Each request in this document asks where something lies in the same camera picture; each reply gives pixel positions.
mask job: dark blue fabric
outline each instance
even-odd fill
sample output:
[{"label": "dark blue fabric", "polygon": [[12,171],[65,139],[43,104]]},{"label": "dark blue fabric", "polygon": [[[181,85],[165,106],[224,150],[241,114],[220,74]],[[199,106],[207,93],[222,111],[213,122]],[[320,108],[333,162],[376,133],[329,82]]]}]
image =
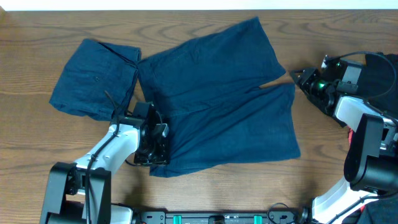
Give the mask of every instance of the dark blue fabric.
[{"label": "dark blue fabric", "polygon": [[218,164],[300,156],[294,84],[259,85],[285,73],[258,18],[139,62],[147,101],[166,116],[171,160],[151,175],[173,177]]},{"label": "dark blue fabric", "polygon": [[50,104],[68,114],[110,121],[114,108],[104,91],[127,109],[140,59],[138,48],[85,39],[63,69]]}]

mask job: white wall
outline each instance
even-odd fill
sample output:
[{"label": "white wall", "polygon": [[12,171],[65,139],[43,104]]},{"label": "white wall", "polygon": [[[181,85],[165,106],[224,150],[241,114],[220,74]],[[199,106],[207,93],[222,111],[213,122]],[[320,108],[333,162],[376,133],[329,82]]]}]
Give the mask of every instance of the white wall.
[{"label": "white wall", "polygon": [[6,11],[398,9],[398,0],[0,0]]}]

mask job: table surface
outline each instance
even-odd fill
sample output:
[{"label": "table surface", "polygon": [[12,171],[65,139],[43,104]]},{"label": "table surface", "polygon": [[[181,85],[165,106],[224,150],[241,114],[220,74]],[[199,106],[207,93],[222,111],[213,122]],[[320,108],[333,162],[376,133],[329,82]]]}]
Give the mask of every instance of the table surface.
[{"label": "table surface", "polygon": [[[319,66],[325,54],[398,52],[398,11],[8,12],[0,21],[2,223],[37,223],[50,168],[84,155],[108,129],[107,122],[61,113],[48,104],[82,39],[140,47],[145,58],[254,16],[287,70]],[[137,86],[133,102],[143,99]],[[348,130],[300,90],[292,111],[300,159],[226,164],[170,179],[123,164],[113,179],[112,202],[170,211],[307,203],[342,177]]]}]

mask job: wood grain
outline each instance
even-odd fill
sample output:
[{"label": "wood grain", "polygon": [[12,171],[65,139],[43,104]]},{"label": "wood grain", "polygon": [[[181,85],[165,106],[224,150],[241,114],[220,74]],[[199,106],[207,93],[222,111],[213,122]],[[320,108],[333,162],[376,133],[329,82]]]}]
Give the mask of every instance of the wood grain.
[{"label": "wood grain", "polygon": [[[106,122],[48,104],[82,39],[133,45],[147,57],[254,16],[287,70],[317,66],[325,54],[398,52],[397,11],[8,12],[0,23],[1,222],[37,223],[53,164],[84,155],[107,130]],[[139,86],[135,94],[132,105],[144,99]],[[298,90],[292,111],[300,159],[227,164],[171,179],[124,164],[112,201],[171,211],[301,206],[343,175],[348,134]]]}]

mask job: green tape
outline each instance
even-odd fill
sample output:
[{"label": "green tape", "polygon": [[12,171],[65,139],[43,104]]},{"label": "green tape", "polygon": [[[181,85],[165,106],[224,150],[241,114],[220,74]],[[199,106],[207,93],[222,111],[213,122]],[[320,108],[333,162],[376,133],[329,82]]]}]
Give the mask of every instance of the green tape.
[{"label": "green tape", "polygon": [[254,224],[262,224],[262,216],[255,215],[254,216]]},{"label": "green tape", "polygon": [[173,224],[182,224],[182,217],[181,215],[173,216]]}]

